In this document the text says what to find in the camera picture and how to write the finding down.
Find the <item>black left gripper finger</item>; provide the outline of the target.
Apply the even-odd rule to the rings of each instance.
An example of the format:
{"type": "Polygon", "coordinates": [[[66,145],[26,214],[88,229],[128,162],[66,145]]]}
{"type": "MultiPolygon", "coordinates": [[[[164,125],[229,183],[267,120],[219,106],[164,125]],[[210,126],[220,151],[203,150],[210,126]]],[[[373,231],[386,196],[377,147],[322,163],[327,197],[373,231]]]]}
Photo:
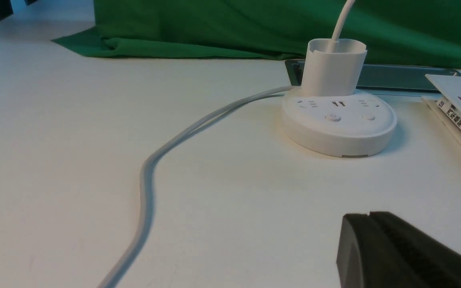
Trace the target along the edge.
{"type": "Polygon", "coordinates": [[[461,288],[461,254],[390,212],[343,216],[337,268],[342,288],[461,288]]]}

